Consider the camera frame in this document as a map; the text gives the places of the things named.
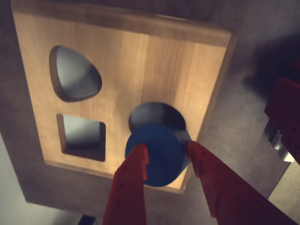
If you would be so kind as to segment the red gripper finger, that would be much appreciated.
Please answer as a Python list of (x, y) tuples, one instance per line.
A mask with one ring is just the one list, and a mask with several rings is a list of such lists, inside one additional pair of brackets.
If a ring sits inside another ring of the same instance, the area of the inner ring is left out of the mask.
[(135, 146), (116, 170), (103, 216), (104, 225), (145, 225), (146, 144)]
[(294, 225), (295, 222), (201, 144), (187, 156), (200, 179), (211, 216), (220, 225)]

